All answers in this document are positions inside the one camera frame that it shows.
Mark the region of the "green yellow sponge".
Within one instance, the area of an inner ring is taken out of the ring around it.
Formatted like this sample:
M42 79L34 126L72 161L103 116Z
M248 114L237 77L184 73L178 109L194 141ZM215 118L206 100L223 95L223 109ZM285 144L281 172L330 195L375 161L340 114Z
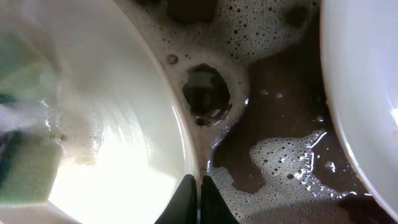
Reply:
M1 33L1 206L47 201L62 154L57 70L15 32Z

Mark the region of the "pinkish white plate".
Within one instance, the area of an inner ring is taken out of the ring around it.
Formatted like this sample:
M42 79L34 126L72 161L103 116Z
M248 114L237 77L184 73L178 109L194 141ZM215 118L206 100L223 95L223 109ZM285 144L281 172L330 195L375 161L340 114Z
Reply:
M397 2L323 0L320 55L335 130L359 178L397 217Z

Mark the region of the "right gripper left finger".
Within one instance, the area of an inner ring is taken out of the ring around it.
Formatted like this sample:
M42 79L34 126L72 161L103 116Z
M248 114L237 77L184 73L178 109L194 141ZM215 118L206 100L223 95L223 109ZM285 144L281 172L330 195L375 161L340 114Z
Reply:
M170 202L155 224L196 224L197 184L194 176L187 174L177 187Z

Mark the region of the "white plate with sauce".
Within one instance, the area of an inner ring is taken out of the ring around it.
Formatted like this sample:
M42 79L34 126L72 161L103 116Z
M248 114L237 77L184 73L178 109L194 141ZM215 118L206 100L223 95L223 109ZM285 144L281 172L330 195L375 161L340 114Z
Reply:
M154 54L113 1L2 1L15 32L57 70L62 148L47 201L2 223L154 223L197 162Z

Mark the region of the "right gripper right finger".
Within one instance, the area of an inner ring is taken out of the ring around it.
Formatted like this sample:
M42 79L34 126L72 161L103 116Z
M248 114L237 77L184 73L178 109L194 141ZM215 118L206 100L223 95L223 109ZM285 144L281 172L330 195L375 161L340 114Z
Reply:
M202 178L200 213L200 224L239 224L208 175Z

